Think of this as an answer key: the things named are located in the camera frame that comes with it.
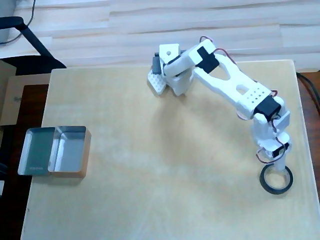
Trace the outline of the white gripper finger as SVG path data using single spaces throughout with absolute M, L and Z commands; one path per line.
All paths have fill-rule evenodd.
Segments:
M 277 161 L 274 162 L 274 168 L 277 172 L 284 172 L 286 169 L 286 155 L 280 157 Z

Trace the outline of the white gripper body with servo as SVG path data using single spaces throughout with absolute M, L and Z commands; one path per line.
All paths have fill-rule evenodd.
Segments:
M 256 152 L 256 157 L 260 162 L 264 162 L 260 158 L 260 152 L 268 159 L 268 162 L 277 162 L 291 151 L 292 142 L 290 136 L 286 132 L 281 132 L 275 138 L 259 140 L 258 146 L 260 148 Z

